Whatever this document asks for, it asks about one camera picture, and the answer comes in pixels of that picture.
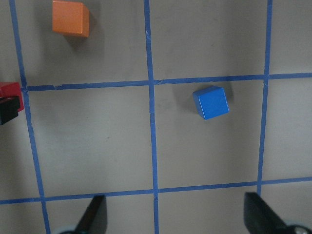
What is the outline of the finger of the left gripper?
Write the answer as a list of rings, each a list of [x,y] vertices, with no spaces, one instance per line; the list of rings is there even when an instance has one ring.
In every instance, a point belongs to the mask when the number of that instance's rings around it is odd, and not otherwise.
[[[0,98],[0,124],[11,121],[18,116],[20,98],[18,96]]]

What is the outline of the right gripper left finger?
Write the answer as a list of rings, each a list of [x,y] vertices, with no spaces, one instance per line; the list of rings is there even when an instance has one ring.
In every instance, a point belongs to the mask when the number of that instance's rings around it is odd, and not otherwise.
[[[94,196],[75,228],[77,234],[104,234],[107,230],[107,205],[104,195]]]

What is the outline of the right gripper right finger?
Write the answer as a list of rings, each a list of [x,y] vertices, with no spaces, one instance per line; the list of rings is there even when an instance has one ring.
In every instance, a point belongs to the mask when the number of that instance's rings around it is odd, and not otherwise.
[[[294,233],[294,227],[288,226],[255,192],[244,195],[243,220],[250,234]]]

